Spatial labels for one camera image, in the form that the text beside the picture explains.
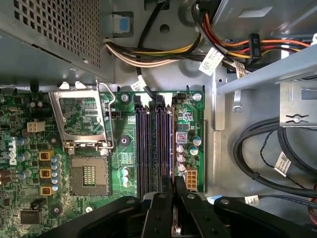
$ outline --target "black connector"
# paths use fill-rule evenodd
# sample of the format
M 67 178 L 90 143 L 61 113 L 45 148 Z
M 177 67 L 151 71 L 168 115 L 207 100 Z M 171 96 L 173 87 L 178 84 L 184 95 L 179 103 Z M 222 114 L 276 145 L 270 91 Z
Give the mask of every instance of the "black connector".
M 198 3 L 198 7 L 201 12 L 209 11 L 212 15 L 214 15 L 219 8 L 220 3 L 221 0 L 201 1 Z

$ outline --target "perforated metal panel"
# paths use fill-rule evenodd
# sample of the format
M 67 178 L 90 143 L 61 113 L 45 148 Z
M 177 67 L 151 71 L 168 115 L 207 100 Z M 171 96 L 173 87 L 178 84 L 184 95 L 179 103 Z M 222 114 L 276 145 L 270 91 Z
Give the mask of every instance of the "perforated metal panel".
M 12 4 L 17 20 L 100 68 L 99 0 L 13 0 Z

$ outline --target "metal bracket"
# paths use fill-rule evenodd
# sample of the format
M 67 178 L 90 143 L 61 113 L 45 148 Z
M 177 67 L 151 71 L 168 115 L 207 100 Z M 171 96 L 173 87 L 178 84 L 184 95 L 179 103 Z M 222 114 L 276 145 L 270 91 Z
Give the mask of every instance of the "metal bracket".
M 113 139 L 113 128 L 111 121 L 111 113 L 109 113 L 109 123 L 111 132 L 111 141 L 107 139 L 107 132 L 105 127 L 105 120 L 102 111 L 102 105 L 99 94 L 99 85 L 103 85 L 112 95 L 113 99 L 108 103 L 108 110 L 111 112 L 111 105 L 115 101 L 115 95 L 110 90 L 109 86 L 105 83 L 99 83 L 96 80 L 97 88 L 96 90 L 86 87 L 81 82 L 75 83 L 75 88 L 71 89 L 67 82 L 64 82 L 57 92 L 49 93 L 51 104 L 53 107 L 54 115 L 56 118 L 56 123 L 60 137 L 63 141 L 65 149 L 68 149 L 68 153 L 73 154 L 75 149 L 78 147 L 95 147 L 96 151 L 100 151 L 101 155 L 108 155 L 109 149 L 113 149 L 114 139 Z M 97 122 L 103 128 L 103 133 L 98 135 L 70 135 L 65 132 L 66 118 L 63 116 L 60 99 L 61 98 L 94 98 L 97 107 Z

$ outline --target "white label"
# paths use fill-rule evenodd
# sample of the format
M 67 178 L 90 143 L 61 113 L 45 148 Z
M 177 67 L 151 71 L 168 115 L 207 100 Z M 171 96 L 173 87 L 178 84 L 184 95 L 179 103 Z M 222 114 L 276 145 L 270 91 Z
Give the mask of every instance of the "white label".
M 245 201 L 246 204 L 249 204 L 251 206 L 256 206 L 260 204 L 259 197 L 257 195 L 245 197 Z
M 142 77 L 142 75 L 138 76 L 138 81 L 131 85 L 131 88 L 134 92 L 142 92 L 144 91 L 144 87 L 146 86 L 146 83 Z
M 211 76 L 223 59 L 222 53 L 211 47 L 203 62 L 199 66 L 199 70 L 208 76 Z
M 286 157 L 286 155 L 282 152 L 278 159 L 277 162 L 274 166 L 274 169 L 278 171 L 281 175 L 286 177 L 286 173 L 291 165 L 291 161 Z
M 247 75 L 246 68 L 244 65 L 238 61 L 234 61 L 236 65 L 236 72 L 237 72 L 237 78 L 242 78 L 243 76 Z
M 317 33 L 314 34 L 314 36 L 313 36 L 313 42 L 311 43 L 311 46 L 315 45 L 315 44 L 317 44 Z

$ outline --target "motherboard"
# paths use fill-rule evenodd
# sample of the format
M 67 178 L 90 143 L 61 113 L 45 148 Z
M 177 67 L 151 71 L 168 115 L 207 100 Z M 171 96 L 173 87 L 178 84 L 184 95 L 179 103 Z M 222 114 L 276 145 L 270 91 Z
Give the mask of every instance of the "motherboard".
M 204 106 L 201 91 L 0 94 L 0 237 L 35 238 L 120 197 L 143 199 L 162 176 L 203 192 Z

